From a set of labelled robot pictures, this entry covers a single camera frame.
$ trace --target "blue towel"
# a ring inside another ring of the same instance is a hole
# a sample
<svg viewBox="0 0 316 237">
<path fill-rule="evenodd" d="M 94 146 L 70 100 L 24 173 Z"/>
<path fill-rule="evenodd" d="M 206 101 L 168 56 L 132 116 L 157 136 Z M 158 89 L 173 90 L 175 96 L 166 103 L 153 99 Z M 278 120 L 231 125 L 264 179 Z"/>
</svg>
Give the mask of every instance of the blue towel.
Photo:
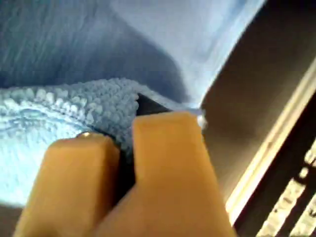
<svg viewBox="0 0 316 237">
<path fill-rule="evenodd" d="M 26 203 L 44 152 L 57 139 L 104 132 L 130 152 L 138 93 L 183 109 L 127 79 L 0 89 L 0 202 Z"/>
</svg>

